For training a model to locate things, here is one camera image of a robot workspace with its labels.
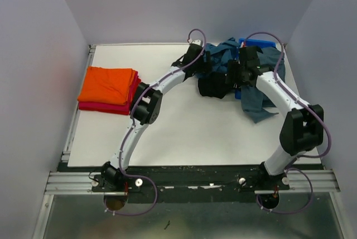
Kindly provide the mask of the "orange t shirt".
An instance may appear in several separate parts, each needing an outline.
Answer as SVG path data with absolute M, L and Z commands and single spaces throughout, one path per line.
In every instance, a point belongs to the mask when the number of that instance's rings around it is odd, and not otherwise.
M 79 102 L 124 105 L 137 72 L 131 68 L 106 69 L 90 66 L 86 70 Z

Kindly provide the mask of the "teal blue t shirt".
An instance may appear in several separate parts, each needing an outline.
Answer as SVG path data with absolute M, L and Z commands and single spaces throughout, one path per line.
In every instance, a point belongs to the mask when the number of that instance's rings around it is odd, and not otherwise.
M 228 61 L 237 58 L 240 43 L 231 37 L 217 45 L 207 43 L 202 60 L 204 71 L 196 73 L 197 78 L 205 78 L 212 72 L 225 74 L 228 70 Z

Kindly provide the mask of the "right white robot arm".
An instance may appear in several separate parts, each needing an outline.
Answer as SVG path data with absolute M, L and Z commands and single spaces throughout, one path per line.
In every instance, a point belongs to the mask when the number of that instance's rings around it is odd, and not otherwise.
M 273 67 L 261 64 L 257 46 L 241 47 L 238 60 L 228 61 L 226 82 L 240 87 L 251 87 L 266 95 L 284 117 L 279 134 L 279 146 L 262 163 L 264 172 L 257 175 L 257 184 L 264 190 L 277 183 L 277 175 L 299 155 L 321 145 L 324 139 L 324 110 L 300 99 L 274 72 Z

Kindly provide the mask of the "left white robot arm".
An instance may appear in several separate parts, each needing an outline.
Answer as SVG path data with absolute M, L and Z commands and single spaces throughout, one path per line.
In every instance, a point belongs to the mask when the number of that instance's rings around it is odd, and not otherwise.
M 151 84 L 140 83 L 129 110 L 130 122 L 118 151 L 101 168 L 100 176 L 105 186 L 119 191 L 132 153 L 147 127 L 154 123 L 160 113 L 162 98 L 175 86 L 183 83 L 205 69 L 205 45 L 201 40 L 189 42 L 187 52 L 174 61 L 167 73 Z

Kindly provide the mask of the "pink t shirt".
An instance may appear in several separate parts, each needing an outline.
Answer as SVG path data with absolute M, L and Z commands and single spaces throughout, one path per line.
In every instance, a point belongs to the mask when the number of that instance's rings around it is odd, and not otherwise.
M 129 114 L 129 108 L 133 99 L 133 95 L 140 84 L 141 80 L 138 76 L 134 79 L 134 82 L 131 85 L 129 91 L 129 100 L 124 105 L 115 105 L 115 104 L 106 104 L 106 103 L 97 103 L 97 102 L 79 102 L 78 108 L 83 111 L 98 111 L 104 113 L 114 113 L 114 114 Z

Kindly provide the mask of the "grey blue t shirt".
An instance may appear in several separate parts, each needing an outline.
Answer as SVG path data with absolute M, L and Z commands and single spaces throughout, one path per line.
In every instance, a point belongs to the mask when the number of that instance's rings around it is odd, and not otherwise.
M 268 64 L 274 68 L 278 62 L 281 52 L 275 47 L 264 47 L 262 52 L 257 52 L 260 63 Z M 241 87 L 241 106 L 243 112 L 254 122 L 259 123 L 278 114 L 268 112 L 265 108 L 275 105 L 263 92 L 255 87 Z

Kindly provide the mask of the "black t shirt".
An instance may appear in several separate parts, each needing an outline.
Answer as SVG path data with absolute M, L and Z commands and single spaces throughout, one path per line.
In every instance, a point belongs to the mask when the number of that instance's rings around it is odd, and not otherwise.
M 198 79 L 198 90 L 203 97 L 223 99 L 234 88 L 232 84 L 226 83 L 226 75 L 212 73 L 208 77 Z

